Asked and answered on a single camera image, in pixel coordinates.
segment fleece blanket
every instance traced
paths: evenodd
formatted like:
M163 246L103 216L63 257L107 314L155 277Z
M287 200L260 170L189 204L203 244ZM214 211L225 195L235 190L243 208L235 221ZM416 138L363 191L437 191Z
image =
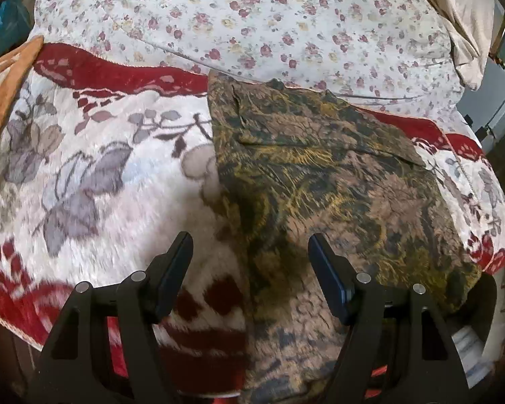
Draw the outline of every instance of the fleece blanket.
M172 314L155 327L160 351L183 393L238 393L246 281L216 205L206 91L204 75L44 45L0 134L2 324L41 347L76 283L119 282L187 230L197 247ZM371 113L402 130L434 172L472 260L488 272L503 266L505 197L473 140ZM119 329L109 326L125 375Z

